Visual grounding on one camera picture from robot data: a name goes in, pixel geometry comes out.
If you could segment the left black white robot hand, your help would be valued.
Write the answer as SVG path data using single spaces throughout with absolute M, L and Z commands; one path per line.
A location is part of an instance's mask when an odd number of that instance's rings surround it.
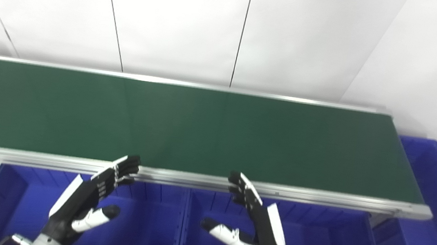
M 77 175 L 49 210 L 48 221 L 32 245 L 73 245 L 84 232 L 116 218 L 119 206 L 98 204 L 117 187 L 134 183 L 140 165 L 139 155 L 127 155 L 101 167 L 88 180 Z

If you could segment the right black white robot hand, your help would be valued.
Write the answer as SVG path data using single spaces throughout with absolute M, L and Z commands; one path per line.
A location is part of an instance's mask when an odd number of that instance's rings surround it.
M 232 171 L 228 182 L 232 201 L 246 208 L 255 235 L 251 236 L 209 217 L 201 220 L 201 227 L 225 245 L 286 245 L 277 204 L 265 206 L 256 187 L 243 172 Z

